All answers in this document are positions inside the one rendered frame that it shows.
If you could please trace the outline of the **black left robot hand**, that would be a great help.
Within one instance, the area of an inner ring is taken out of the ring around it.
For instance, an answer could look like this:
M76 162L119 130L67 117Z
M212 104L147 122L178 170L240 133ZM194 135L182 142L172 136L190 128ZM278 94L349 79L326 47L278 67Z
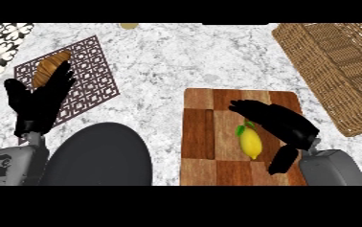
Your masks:
M5 80L9 106L17 112L15 135L21 138L30 132L48 134L60 112L61 104L76 83L72 64L64 61L45 86L32 92L17 79Z

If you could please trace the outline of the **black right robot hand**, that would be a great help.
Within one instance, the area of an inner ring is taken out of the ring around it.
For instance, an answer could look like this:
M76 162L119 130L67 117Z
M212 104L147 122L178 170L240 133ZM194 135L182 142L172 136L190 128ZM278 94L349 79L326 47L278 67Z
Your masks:
M270 166L270 174L287 173L298 159L299 150L309 150L320 129L312 122L292 109L272 103L256 100L237 100L231 102L230 110L240 113L253 123L262 125L284 142Z

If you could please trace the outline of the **yellow lemon with green leaves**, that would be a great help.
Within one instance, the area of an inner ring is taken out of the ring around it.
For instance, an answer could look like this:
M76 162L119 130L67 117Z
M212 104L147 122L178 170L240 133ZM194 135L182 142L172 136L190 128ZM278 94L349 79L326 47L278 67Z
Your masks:
M256 159L264 150L262 139L258 134L256 125L252 121L244 122L236 129L236 135L240 138L243 153Z

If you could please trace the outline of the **brown wicker basket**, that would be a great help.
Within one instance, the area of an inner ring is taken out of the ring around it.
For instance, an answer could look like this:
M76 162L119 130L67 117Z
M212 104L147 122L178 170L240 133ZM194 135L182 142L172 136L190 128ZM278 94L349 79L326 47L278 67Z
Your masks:
M362 135L362 23L280 23L272 36L338 129Z

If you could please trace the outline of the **brown checkered wooden cutting board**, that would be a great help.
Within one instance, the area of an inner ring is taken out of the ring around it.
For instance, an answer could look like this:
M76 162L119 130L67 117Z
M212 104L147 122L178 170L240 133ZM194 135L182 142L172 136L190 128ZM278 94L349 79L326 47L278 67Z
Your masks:
M240 99L302 111L298 95L287 91L188 88L184 91L181 184L304 186L306 180L298 166L286 173L268 173L284 142L265 129L258 130L264 143L259 157L252 159L241 151L236 131L246 118L228 109Z

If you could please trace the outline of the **brown bread loaf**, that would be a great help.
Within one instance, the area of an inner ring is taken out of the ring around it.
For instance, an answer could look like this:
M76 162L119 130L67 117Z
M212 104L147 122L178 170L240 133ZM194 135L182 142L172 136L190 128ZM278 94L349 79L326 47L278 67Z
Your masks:
M55 55L46 57L38 66L35 78L33 78L33 87L39 88L46 85L49 78L60 67L61 63L72 58L72 52L69 50L57 53Z

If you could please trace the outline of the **brown patterned lattice placemat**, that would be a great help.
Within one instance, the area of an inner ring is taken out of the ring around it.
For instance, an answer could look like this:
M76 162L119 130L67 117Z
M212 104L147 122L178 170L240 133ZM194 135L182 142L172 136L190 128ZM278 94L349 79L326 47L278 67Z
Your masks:
M83 39L15 67L15 79L35 91L33 78L41 61L61 53L72 52L69 60L77 82L60 108L54 125L60 126L119 95L114 74L104 54L98 36Z

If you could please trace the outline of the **black and white patterned tile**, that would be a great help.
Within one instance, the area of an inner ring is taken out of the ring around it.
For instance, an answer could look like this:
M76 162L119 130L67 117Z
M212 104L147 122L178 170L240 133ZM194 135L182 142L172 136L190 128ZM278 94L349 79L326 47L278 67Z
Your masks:
M14 60L18 46L35 28L33 23L0 23L0 67Z

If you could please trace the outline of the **dark grey round pan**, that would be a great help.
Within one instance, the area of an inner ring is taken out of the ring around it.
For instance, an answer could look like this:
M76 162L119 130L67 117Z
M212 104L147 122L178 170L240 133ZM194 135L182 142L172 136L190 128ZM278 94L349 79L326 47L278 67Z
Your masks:
M42 186L150 186L153 163L140 133L119 123L82 129L55 151Z

